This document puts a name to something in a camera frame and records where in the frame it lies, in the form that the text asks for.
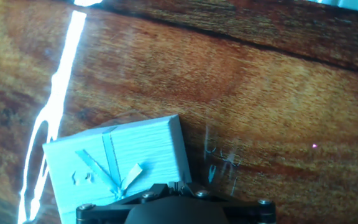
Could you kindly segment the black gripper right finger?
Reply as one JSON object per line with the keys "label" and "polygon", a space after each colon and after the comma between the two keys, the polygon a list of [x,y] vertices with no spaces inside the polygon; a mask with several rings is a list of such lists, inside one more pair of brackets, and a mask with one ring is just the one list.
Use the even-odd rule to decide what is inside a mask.
{"label": "black gripper right finger", "polygon": [[203,202],[200,209],[207,211],[207,216],[217,215],[219,208],[229,223],[267,223],[277,222],[276,204],[268,199],[243,201],[233,196],[216,192],[197,183],[177,183],[177,194],[181,197]]}

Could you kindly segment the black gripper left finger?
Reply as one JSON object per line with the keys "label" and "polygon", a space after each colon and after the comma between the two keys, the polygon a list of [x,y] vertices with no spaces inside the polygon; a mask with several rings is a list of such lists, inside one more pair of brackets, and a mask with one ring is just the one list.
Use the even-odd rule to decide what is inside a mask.
{"label": "black gripper left finger", "polygon": [[154,202],[158,199],[173,196],[175,183],[153,184],[153,186],[130,197],[110,203],[109,205],[97,206],[94,203],[86,203],[76,208],[76,224],[97,224],[112,221],[124,223],[129,212],[134,208]]}

